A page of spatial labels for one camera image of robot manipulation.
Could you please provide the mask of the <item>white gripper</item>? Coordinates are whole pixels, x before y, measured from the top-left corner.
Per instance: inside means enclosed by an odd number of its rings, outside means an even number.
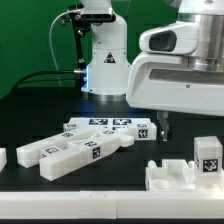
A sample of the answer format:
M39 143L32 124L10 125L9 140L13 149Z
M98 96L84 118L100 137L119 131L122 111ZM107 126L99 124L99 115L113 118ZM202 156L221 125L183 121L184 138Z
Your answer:
M195 71L198 26L176 22L141 34L126 99L135 108L158 110L161 136L168 140L168 112L224 116L224 74Z

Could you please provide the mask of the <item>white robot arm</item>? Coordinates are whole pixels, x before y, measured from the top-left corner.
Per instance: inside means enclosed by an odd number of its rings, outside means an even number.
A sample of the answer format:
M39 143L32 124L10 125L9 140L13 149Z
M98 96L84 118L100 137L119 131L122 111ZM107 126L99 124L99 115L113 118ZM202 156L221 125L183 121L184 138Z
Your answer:
M141 53L127 63L127 26L111 23L111 0L80 0L93 23L92 61L84 88L101 99L124 94L135 108L224 116L224 0L168 0L176 22L141 34Z

